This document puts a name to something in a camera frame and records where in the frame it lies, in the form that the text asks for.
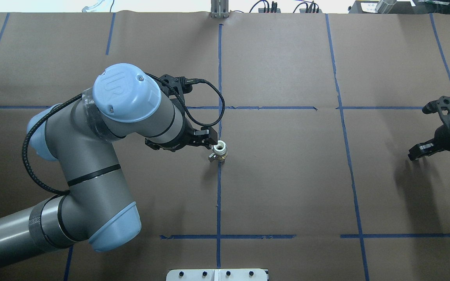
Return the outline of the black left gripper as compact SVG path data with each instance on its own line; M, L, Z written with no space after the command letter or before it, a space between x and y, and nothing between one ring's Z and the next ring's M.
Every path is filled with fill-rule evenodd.
M185 146L203 146L206 149L212 149L213 146L218 144L218 140L218 132L212 126L204 126L197 130L190 124L184 124L180 133L169 142L153 142L146 138L145 145L155 151L164 149L175 152Z

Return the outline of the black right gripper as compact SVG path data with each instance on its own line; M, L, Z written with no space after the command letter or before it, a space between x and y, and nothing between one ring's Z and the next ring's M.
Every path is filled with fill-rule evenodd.
M442 151L450 151L450 128L445 124L436 129L433 139L415 144L409 149L407 156L410 161L415 161Z

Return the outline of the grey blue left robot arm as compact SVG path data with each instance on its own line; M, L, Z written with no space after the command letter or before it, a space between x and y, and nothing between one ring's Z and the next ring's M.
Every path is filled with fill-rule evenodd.
M0 268L88 241L96 252L116 249L141 231L141 219L113 143L137 133L153 150L218 144L212 123L197 121L184 95L201 78L157 77L118 63L93 86L27 124L21 158L30 178L53 194L0 218Z

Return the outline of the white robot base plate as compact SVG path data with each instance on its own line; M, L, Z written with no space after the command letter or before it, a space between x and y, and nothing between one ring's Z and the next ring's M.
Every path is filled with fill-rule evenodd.
M245 269L178 269L170 270L166 281L269 281L268 270Z

